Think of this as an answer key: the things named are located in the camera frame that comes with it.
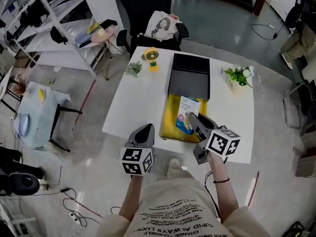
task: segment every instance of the power strip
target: power strip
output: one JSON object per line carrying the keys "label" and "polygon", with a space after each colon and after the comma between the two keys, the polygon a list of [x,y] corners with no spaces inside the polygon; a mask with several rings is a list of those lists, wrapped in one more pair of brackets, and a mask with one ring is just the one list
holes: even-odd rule
{"label": "power strip", "polygon": [[75,212],[71,211],[69,215],[76,222],[77,225],[80,225],[80,218]]}

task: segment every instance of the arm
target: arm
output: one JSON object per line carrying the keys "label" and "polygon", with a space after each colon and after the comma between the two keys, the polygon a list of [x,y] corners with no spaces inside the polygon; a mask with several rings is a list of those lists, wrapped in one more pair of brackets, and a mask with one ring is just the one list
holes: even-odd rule
{"label": "arm", "polygon": [[132,221],[139,206],[139,196],[142,188],[143,176],[133,176],[130,180],[126,197],[124,199],[119,215]]}
{"label": "arm", "polygon": [[[221,157],[209,152],[207,160],[211,166],[214,181],[225,181],[228,179],[226,167]],[[223,223],[233,211],[239,208],[235,193],[230,181],[215,184],[218,199],[218,207],[221,214],[221,222]]]}

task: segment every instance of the black box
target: black box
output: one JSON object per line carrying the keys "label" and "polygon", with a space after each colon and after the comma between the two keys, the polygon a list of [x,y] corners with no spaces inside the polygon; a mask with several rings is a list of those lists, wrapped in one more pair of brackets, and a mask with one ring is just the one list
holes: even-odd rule
{"label": "black box", "polygon": [[168,94],[209,100],[209,59],[174,54]]}

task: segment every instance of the shelving unit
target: shelving unit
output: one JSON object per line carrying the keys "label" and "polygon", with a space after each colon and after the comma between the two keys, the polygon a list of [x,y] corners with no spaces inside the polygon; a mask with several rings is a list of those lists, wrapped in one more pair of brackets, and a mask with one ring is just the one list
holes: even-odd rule
{"label": "shelving unit", "polygon": [[[42,17],[42,25],[40,27],[28,26],[18,39],[14,41],[26,53],[26,55],[38,65],[48,65],[53,67],[65,67],[79,70],[89,71],[95,78],[96,74],[94,68],[100,61],[104,54],[102,48],[104,44],[96,45],[89,44],[81,49],[75,43],[76,36],[86,30],[93,22],[93,19],[84,19],[73,21],[69,23],[61,24],[60,21],[76,8],[80,3],[85,0],[70,0],[66,1],[56,7],[51,7],[47,0],[40,0],[46,10],[49,12],[49,16]],[[0,12],[3,13],[4,9],[10,5],[12,0],[0,1]],[[22,12],[24,12],[28,6],[32,5],[35,0],[30,0],[14,17],[10,25],[6,26],[5,31],[13,26],[14,22],[18,20]],[[55,26],[59,32],[68,39],[67,44],[56,43],[51,39],[50,30]],[[34,36],[31,42],[22,47],[20,42],[30,36]],[[38,61],[35,61],[30,55],[30,52],[37,52],[40,54]]]}

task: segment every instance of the small succulent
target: small succulent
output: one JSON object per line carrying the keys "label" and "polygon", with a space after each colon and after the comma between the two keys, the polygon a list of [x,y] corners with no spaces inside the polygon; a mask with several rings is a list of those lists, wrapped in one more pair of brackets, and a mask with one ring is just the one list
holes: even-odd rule
{"label": "small succulent", "polygon": [[130,63],[125,72],[126,74],[131,74],[132,76],[137,77],[138,73],[142,70],[143,64],[140,63],[140,61],[136,63]]}

